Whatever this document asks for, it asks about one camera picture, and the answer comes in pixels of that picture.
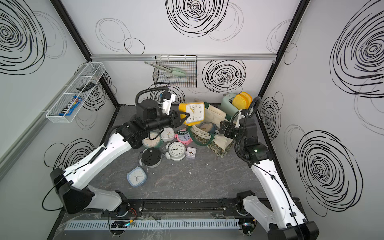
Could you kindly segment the yellow rectangular alarm clock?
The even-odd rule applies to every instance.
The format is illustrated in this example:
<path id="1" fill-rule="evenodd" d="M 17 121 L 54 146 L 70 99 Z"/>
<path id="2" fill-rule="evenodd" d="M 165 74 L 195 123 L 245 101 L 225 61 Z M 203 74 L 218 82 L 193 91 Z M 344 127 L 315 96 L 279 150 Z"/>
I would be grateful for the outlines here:
<path id="1" fill-rule="evenodd" d="M 193 126 L 203 122 L 205 119 L 205 104 L 203 102 L 181 103 L 179 111 L 183 112 L 181 118 L 186 118 L 184 125 Z"/>

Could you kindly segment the cream canvas tote bag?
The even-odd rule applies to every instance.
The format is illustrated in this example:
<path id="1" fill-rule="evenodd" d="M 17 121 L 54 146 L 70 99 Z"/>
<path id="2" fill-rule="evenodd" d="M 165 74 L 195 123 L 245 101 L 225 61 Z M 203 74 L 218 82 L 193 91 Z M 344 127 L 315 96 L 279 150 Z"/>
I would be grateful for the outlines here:
<path id="1" fill-rule="evenodd" d="M 234 140 L 219 133 L 221 123 L 229 123 L 231 117 L 219 108 L 204 102 L 205 119 L 202 123 L 187 127 L 193 142 L 208 147 L 219 158 L 223 158 L 234 145 Z"/>

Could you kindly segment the small white square clock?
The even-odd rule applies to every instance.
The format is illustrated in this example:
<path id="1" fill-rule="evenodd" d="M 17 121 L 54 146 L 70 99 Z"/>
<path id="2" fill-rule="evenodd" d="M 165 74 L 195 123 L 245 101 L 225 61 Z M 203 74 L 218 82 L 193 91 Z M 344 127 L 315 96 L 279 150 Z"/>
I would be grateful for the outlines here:
<path id="1" fill-rule="evenodd" d="M 187 147 L 186 150 L 186 158 L 195 159 L 197 155 L 197 149 L 193 147 Z"/>

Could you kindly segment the green round alarm clock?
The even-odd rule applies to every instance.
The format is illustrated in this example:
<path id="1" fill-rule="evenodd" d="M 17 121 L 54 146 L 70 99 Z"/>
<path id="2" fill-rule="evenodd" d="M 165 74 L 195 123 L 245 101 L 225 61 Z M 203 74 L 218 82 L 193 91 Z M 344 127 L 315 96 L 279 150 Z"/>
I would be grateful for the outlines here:
<path id="1" fill-rule="evenodd" d="M 149 137 L 142 140 L 145 148 L 159 148 L 163 144 L 163 140 L 158 132 L 150 132 Z"/>

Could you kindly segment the blue beige round clock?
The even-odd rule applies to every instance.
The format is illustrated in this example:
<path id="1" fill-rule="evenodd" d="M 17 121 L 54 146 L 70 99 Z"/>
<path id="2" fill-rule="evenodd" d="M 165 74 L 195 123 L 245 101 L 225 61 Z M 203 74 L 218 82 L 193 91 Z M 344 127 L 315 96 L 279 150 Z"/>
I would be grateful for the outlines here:
<path id="1" fill-rule="evenodd" d="M 216 132 L 217 126 L 212 122 L 201 123 L 198 128 L 209 134 L 214 134 Z"/>

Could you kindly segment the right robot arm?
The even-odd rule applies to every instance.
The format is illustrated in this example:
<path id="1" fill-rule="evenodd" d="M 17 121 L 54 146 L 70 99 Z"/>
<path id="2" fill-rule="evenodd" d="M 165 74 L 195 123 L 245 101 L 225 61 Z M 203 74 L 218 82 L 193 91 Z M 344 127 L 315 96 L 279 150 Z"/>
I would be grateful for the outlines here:
<path id="1" fill-rule="evenodd" d="M 250 214 L 267 232 L 270 240 L 315 240 L 319 228 L 309 221 L 294 203 L 281 180 L 272 155 L 257 136 L 257 125 L 246 110 L 235 113 L 229 122 L 221 122 L 220 133 L 235 141 L 235 152 L 260 181 L 270 207 L 255 194 L 241 194 L 240 212 Z"/>

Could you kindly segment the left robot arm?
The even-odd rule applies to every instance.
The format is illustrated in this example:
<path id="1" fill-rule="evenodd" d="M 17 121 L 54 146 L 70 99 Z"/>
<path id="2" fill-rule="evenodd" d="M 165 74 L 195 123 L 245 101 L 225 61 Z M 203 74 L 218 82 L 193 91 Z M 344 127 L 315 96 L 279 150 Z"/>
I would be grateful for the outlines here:
<path id="1" fill-rule="evenodd" d="M 90 181 L 120 155 L 142 147 L 151 131 L 177 128 L 190 116 L 185 109 L 163 113 L 154 100 L 137 103 L 136 110 L 129 121 L 109 129 L 104 142 L 85 158 L 64 170 L 57 168 L 51 172 L 53 188 L 68 214 L 99 209 L 125 217 L 130 206 L 124 194 L 92 187 Z"/>

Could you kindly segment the pink round alarm clock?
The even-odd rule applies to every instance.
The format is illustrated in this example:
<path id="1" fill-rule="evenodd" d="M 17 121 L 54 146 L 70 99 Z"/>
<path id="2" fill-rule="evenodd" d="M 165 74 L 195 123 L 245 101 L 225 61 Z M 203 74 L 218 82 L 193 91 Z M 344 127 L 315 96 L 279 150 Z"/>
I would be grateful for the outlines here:
<path id="1" fill-rule="evenodd" d="M 175 137 L 178 142 L 184 144 L 185 146 L 193 142 L 193 139 L 187 129 L 178 130 Z"/>

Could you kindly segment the white twin bell clock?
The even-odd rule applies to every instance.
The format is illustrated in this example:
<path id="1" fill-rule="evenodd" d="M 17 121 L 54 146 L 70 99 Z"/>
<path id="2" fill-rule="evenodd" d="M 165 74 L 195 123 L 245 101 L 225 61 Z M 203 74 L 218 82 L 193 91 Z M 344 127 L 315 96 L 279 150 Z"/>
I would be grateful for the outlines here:
<path id="1" fill-rule="evenodd" d="M 168 143 L 166 145 L 166 150 L 165 156 L 168 160 L 178 162 L 183 160 L 186 156 L 186 147 L 181 142 Z"/>

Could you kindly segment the clock lying face down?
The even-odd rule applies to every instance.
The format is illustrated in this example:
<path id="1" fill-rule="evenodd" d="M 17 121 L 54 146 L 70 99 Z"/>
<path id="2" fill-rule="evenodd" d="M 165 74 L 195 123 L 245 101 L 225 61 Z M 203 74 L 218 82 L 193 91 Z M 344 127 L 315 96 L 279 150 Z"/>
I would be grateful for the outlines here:
<path id="1" fill-rule="evenodd" d="M 143 151 L 139 160 L 141 167 L 156 168 L 162 161 L 162 153 L 157 148 L 149 148 Z"/>

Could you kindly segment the pale blue square clock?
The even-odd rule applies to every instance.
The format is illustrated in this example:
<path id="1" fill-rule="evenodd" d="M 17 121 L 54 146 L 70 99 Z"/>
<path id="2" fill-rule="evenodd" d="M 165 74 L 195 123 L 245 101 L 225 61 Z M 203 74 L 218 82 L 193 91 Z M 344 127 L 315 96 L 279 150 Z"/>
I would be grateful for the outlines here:
<path id="1" fill-rule="evenodd" d="M 147 174 L 141 167 L 136 167 L 127 174 L 127 180 L 132 187 L 138 187 L 147 180 Z"/>

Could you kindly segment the mint green toaster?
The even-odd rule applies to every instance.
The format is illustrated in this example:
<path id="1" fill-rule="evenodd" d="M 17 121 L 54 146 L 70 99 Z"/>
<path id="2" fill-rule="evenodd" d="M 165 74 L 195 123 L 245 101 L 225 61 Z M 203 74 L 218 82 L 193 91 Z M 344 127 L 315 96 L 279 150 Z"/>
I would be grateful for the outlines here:
<path id="1" fill-rule="evenodd" d="M 237 107 L 233 105 L 233 100 L 237 94 L 230 93 L 223 97 L 220 109 L 227 114 L 226 118 L 230 121 L 231 118 L 239 111 Z"/>

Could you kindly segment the yellow toast slice front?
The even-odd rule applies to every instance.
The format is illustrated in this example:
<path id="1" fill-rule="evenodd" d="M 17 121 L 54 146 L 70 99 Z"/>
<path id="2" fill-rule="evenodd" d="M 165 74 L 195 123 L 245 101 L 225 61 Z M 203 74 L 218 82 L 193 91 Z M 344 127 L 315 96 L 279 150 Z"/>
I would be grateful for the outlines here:
<path id="1" fill-rule="evenodd" d="M 244 95 L 236 95 L 232 101 L 234 107 L 238 110 L 247 109 L 249 107 L 249 100 Z"/>

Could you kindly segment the yellow toast slice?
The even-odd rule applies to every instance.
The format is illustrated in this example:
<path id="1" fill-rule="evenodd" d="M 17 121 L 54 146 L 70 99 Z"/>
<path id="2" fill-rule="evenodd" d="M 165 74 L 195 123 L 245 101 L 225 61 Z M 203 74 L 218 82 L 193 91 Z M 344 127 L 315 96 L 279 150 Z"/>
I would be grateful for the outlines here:
<path id="1" fill-rule="evenodd" d="M 241 92 L 240 95 L 242 95 L 247 100 L 246 109 L 248 109 L 253 101 L 253 98 L 246 92 Z"/>
<path id="2" fill-rule="evenodd" d="M 232 101 L 234 107 L 238 110 L 247 109 L 249 107 L 249 100 L 244 95 L 236 95 Z"/>

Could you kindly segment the yellow toast slice back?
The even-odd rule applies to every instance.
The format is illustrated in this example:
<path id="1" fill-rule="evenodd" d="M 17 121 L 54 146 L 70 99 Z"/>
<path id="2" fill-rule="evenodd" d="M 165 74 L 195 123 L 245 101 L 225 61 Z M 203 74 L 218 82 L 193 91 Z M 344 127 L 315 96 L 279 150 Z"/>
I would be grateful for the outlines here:
<path id="1" fill-rule="evenodd" d="M 248 109 L 253 101 L 253 98 L 246 92 L 241 92 L 240 95 L 242 95 L 247 100 L 246 109 Z"/>

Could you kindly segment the green kitchen tongs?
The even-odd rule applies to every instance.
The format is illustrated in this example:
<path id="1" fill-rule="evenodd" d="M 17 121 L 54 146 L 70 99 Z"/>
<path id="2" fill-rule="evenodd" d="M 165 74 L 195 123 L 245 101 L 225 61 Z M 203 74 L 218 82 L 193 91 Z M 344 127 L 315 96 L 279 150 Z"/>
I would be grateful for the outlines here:
<path id="1" fill-rule="evenodd" d="M 184 70 L 181 70 L 179 68 L 170 68 L 170 67 L 166 67 L 166 66 L 162 66 L 162 65 L 159 65 L 159 64 L 155 64 L 155 63 L 149 63 L 149 62 L 144 62 L 146 65 L 150 65 L 154 68 L 157 68 L 159 70 L 163 70 L 167 73 L 170 73 L 172 74 L 173 76 L 177 76 L 177 77 L 185 77 L 187 74 Z"/>

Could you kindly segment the black remote control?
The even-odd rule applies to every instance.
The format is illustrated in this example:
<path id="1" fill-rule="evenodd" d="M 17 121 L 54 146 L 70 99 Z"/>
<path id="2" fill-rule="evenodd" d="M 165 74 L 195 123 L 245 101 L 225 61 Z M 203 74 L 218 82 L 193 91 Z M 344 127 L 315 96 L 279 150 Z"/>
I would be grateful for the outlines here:
<path id="1" fill-rule="evenodd" d="M 89 82 L 89 83 L 86 84 L 86 85 L 83 85 L 83 86 L 78 87 L 77 90 L 78 90 L 79 92 L 81 92 L 81 93 L 83 93 L 83 92 L 87 92 L 87 91 L 91 90 L 92 88 L 94 88 L 95 85 L 96 85 L 96 84 L 94 84 L 94 83 L 92 83 L 92 82 Z"/>

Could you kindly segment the blue candy packet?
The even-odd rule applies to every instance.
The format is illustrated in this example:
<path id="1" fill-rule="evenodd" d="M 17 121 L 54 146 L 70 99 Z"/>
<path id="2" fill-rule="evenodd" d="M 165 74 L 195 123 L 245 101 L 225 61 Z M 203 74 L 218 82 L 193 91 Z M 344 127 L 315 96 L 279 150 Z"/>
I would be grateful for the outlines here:
<path id="1" fill-rule="evenodd" d="M 70 116 L 73 111 L 83 102 L 80 97 L 73 96 L 63 110 L 59 113 L 59 116 Z"/>

